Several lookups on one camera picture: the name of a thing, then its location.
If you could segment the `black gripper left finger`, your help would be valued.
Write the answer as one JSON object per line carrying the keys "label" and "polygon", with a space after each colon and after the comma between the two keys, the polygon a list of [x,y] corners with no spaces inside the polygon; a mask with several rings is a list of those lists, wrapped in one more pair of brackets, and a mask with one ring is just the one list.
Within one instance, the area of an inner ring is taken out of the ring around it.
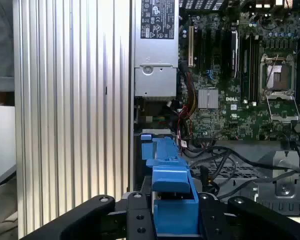
{"label": "black gripper left finger", "polygon": [[144,194],[116,201],[97,195],[24,236],[25,240],[152,240],[152,213]]}

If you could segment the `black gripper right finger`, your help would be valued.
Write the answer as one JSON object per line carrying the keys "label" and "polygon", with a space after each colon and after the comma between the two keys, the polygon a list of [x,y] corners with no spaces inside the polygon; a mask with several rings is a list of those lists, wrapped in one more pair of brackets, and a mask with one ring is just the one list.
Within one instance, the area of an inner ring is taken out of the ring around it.
{"label": "black gripper right finger", "polygon": [[198,225],[203,240],[300,240],[299,222],[242,196],[201,193]]}

